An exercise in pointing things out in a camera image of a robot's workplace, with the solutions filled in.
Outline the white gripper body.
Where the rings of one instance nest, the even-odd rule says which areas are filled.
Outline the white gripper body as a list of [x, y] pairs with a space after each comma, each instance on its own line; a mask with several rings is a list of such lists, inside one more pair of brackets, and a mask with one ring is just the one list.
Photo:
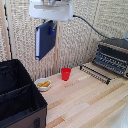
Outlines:
[[29, 16], [37, 19], [69, 22], [73, 18], [73, 4], [68, 0], [49, 0], [47, 4], [44, 3], [44, 0], [30, 0]]

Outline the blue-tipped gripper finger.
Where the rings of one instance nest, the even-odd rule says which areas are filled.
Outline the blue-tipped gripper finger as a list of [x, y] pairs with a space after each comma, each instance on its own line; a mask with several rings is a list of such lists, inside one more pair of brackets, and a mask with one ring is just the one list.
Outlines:
[[50, 27], [49, 27], [49, 35], [52, 35], [54, 32], [54, 23], [53, 21], [50, 21]]

